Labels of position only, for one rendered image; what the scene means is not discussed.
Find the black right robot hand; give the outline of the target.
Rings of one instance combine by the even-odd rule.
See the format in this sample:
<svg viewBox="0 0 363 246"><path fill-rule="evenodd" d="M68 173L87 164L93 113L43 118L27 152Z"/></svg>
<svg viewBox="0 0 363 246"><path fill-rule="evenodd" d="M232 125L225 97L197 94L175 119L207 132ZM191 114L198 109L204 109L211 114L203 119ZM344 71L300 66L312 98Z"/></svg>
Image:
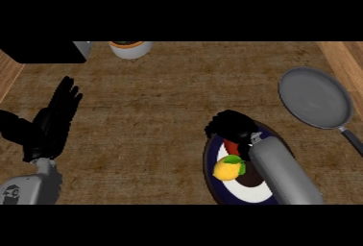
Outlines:
<svg viewBox="0 0 363 246"><path fill-rule="evenodd" d="M241 112L225 110L213 117L204 128L207 137L219 135L236 144L239 157L251 161L248 151L251 148L251 136L259 132L254 120Z"/></svg>

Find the grey frying pan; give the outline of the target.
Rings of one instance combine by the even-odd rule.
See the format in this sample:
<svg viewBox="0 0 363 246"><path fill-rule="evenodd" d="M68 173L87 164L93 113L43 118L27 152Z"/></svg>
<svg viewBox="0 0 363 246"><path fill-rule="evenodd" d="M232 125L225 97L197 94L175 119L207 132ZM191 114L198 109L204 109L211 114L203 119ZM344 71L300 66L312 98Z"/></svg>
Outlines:
<svg viewBox="0 0 363 246"><path fill-rule="evenodd" d="M298 120L315 128L338 129L363 157L363 141L346 127L355 106L340 81L313 67L294 67L281 76L278 94L285 108Z"/></svg>

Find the white plate with dark rim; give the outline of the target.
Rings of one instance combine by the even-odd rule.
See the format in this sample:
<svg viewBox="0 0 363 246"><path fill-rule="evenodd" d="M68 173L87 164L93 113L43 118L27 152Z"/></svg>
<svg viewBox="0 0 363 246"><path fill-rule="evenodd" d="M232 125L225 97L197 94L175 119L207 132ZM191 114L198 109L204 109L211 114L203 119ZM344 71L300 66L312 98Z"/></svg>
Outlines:
<svg viewBox="0 0 363 246"><path fill-rule="evenodd" d="M273 193L251 161L245 163L245 174L235 180L220 181L214 178L216 162L229 155L225 140L213 135L203 153L203 174L214 201L219 205L276 205Z"/></svg>

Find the red bell pepper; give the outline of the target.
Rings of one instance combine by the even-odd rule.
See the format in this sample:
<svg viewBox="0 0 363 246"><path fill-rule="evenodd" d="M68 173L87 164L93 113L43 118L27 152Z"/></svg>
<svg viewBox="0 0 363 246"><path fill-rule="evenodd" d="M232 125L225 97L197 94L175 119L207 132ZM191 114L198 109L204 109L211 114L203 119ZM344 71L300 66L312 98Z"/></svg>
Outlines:
<svg viewBox="0 0 363 246"><path fill-rule="evenodd" d="M238 151L238 144L231 142L229 140L225 140L225 147L226 147L226 151L231 155L239 155L239 151Z"/></svg>

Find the grey metal container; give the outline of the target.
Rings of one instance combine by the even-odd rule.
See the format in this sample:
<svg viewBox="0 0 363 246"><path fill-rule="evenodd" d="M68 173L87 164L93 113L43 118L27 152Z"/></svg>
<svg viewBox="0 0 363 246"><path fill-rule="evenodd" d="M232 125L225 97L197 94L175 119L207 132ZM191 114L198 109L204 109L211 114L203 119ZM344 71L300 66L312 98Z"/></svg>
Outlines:
<svg viewBox="0 0 363 246"><path fill-rule="evenodd" d="M85 58L87 58L90 51L92 51L93 42L92 41L76 41L74 44L76 44Z"/></svg>

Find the yellow lemon with leaf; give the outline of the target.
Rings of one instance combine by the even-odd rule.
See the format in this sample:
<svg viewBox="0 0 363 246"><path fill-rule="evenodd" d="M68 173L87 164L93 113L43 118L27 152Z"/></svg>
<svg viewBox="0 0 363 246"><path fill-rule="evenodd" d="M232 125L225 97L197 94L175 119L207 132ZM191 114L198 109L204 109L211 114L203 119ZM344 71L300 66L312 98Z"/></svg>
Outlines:
<svg viewBox="0 0 363 246"><path fill-rule="evenodd" d="M245 161L236 155L225 156L214 165L213 176L220 181L235 180L245 174Z"/></svg>

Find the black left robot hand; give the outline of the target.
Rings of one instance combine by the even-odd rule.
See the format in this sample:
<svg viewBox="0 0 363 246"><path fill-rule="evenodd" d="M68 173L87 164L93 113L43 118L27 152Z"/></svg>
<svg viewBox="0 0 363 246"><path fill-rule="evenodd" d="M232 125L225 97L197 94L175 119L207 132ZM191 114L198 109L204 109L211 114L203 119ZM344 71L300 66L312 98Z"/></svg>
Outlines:
<svg viewBox="0 0 363 246"><path fill-rule="evenodd" d="M0 136L23 146L23 160L54 160L62 153L71 121L83 99L74 79L64 77L49 105L40 109L34 120L0 110Z"/></svg>

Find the black appliance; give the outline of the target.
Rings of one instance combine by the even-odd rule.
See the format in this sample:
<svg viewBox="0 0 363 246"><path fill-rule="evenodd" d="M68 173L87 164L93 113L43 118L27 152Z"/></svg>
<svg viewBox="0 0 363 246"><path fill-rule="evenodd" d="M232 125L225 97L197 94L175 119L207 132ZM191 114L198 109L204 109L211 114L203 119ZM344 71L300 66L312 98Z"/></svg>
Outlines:
<svg viewBox="0 0 363 246"><path fill-rule="evenodd" d="M85 63L76 41L0 41L0 49L18 63Z"/></svg>

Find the white pot with orange rim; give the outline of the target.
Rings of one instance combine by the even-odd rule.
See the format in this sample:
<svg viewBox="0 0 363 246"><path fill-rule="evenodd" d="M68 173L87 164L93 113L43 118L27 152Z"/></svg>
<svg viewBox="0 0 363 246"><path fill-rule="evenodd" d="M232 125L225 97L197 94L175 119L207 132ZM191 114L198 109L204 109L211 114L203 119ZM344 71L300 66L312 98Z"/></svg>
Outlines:
<svg viewBox="0 0 363 246"><path fill-rule="evenodd" d="M126 60L135 60L144 57L152 50L152 41L127 41L118 43L115 41L110 42L110 46L115 55Z"/></svg>

